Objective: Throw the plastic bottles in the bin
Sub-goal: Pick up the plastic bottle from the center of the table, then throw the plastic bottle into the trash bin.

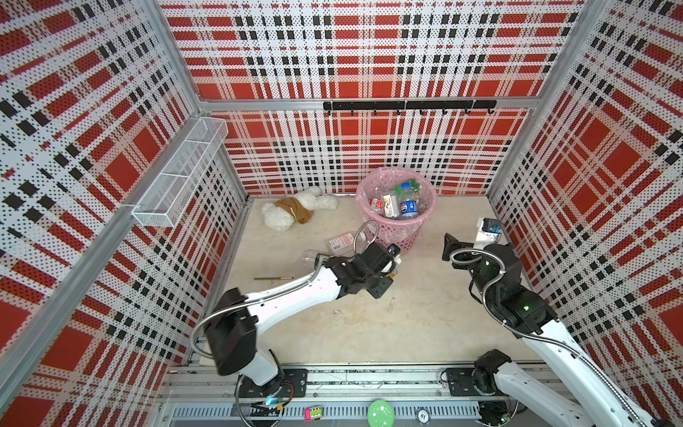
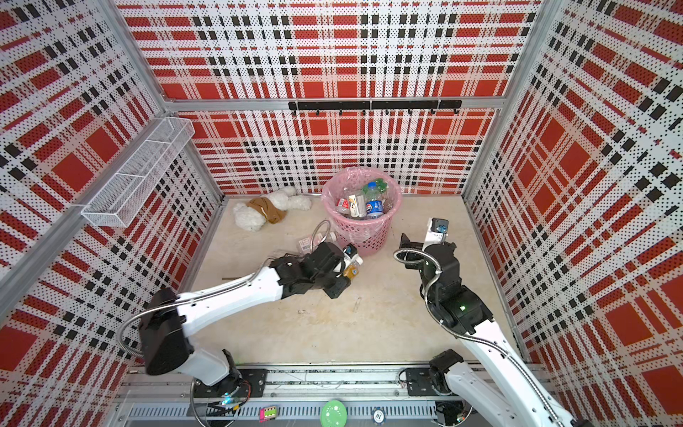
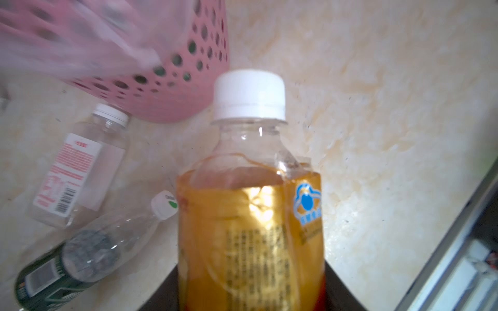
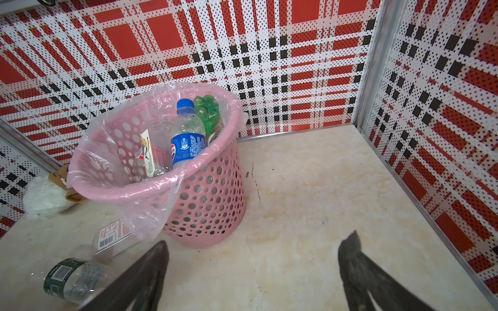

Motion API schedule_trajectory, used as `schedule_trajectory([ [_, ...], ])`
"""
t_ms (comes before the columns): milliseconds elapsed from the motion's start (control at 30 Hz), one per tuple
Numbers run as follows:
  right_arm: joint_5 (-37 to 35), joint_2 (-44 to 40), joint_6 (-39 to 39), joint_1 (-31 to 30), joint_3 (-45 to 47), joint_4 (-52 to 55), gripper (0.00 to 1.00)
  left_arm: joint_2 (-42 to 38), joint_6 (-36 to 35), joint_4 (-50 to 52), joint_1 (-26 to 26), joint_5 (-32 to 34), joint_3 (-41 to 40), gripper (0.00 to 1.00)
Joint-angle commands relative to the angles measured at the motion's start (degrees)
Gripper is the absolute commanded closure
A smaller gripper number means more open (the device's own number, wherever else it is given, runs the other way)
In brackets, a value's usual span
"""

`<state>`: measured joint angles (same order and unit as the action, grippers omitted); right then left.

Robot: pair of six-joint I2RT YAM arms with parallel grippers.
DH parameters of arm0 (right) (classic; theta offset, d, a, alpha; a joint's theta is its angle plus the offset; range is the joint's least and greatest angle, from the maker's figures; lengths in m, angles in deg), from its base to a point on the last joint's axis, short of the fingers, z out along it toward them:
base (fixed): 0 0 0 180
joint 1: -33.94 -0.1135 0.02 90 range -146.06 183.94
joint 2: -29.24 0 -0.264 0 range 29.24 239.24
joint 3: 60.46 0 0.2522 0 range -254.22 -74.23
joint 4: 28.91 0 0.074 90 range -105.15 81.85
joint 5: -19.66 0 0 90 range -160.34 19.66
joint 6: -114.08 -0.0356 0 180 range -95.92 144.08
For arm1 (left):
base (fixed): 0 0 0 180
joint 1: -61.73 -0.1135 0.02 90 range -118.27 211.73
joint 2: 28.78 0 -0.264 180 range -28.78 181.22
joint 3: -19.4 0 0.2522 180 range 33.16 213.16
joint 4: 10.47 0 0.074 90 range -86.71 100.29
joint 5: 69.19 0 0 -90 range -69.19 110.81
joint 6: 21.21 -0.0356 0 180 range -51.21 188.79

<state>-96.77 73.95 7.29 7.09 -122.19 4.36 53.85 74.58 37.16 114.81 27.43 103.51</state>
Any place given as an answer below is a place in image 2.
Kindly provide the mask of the red yellow label bottle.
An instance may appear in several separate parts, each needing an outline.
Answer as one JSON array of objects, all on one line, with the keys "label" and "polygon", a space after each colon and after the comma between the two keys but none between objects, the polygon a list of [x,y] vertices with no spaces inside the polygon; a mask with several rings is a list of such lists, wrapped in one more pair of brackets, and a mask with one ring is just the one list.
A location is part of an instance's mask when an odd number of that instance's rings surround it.
[{"label": "red yellow label bottle", "polygon": [[349,266],[343,272],[343,277],[353,280],[357,275],[359,275],[359,270],[361,265],[364,263],[363,259],[356,256],[349,264]]}]

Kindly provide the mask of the white label tea bottle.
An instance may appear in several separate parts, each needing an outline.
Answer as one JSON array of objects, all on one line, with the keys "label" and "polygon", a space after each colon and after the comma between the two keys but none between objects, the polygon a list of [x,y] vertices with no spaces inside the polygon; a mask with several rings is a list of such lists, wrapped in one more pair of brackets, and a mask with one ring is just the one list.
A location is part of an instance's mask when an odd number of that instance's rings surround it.
[{"label": "white label tea bottle", "polygon": [[367,216],[366,198],[362,193],[352,193],[347,197],[350,206],[350,216],[353,219],[364,219]]}]

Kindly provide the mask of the green soda bottle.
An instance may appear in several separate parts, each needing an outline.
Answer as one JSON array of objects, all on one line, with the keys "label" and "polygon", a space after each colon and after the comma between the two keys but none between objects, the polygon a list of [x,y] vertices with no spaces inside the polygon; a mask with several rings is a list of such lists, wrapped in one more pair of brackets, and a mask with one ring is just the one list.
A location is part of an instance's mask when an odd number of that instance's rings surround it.
[{"label": "green soda bottle", "polygon": [[370,183],[367,183],[363,187],[363,192],[365,194],[379,194],[379,195],[384,195],[389,188],[389,184],[384,181],[382,178],[375,179],[373,181],[370,181]]}]

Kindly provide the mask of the clear bottle pink label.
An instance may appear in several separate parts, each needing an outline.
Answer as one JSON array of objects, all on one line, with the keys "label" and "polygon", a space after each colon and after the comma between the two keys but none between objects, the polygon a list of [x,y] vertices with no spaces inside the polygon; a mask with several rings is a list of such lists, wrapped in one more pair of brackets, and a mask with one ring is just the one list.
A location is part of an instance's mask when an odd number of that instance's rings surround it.
[{"label": "clear bottle pink label", "polygon": [[327,234],[325,238],[323,238],[323,233],[318,232],[314,238],[311,237],[306,237],[302,238],[298,241],[298,251],[299,254],[304,255],[304,254],[310,254],[312,251],[314,251],[321,243],[334,243],[337,240],[336,234],[331,231]]}]

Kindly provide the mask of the pepsi label clear bottle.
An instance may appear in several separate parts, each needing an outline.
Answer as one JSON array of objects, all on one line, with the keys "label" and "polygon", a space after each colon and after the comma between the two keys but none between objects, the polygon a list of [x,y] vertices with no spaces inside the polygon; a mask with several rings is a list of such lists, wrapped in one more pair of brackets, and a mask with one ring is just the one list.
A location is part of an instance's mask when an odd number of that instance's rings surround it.
[{"label": "pepsi label clear bottle", "polygon": [[368,219],[376,219],[384,215],[383,195],[366,194],[366,212]]}]

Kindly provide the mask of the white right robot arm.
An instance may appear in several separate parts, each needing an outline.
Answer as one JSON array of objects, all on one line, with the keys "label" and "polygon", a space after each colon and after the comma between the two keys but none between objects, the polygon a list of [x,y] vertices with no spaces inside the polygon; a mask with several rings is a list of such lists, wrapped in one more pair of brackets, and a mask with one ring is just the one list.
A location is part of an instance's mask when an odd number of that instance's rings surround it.
[{"label": "white right robot arm", "polygon": [[462,282],[456,246],[442,234],[425,242],[406,235],[393,257],[417,270],[428,314],[459,340],[493,380],[481,380],[462,356],[445,350],[430,363],[436,391],[463,398],[492,426],[587,426],[551,396],[519,357],[492,311]]}]

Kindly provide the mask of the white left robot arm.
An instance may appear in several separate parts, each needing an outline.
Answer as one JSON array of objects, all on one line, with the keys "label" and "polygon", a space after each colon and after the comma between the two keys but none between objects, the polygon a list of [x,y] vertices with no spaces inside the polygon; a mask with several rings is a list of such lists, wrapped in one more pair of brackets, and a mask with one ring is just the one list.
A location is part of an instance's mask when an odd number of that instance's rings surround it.
[{"label": "white left robot arm", "polygon": [[352,282],[350,268],[362,263],[353,245],[321,242],[309,254],[269,257],[256,272],[213,288],[179,295],[162,289],[146,311],[119,327],[117,344],[142,358],[148,375],[181,373],[207,387],[234,391],[246,380],[231,354],[202,349],[192,336],[241,311],[311,290],[336,299]]}]

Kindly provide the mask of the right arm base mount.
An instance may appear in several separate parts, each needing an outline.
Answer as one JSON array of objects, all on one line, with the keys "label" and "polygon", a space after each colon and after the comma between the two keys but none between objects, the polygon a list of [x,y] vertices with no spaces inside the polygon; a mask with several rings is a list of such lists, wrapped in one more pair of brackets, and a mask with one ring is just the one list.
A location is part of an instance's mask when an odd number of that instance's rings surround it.
[{"label": "right arm base mount", "polygon": [[404,368],[398,382],[410,397],[441,397],[435,405],[437,426],[461,426],[474,406],[481,403],[486,384],[472,371],[464,358],[452,349],[435,356],[426,368]]}]

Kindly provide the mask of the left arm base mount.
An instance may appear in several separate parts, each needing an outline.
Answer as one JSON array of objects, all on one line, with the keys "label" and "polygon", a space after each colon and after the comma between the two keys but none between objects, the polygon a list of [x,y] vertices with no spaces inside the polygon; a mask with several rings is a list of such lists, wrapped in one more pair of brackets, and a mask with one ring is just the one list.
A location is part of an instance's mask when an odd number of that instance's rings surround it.
[{"label": "left arm base mount", "polygon": [[263,396],[268,370],[263,368],[238,369],[232,355],[222,351],[228,362],[228,375],[215,385],[205,385],[194,380],[190,390],[190,409],[199,418],[195,398],[213,399],[206,402],[205,417],[237,416],[249,400]]}]

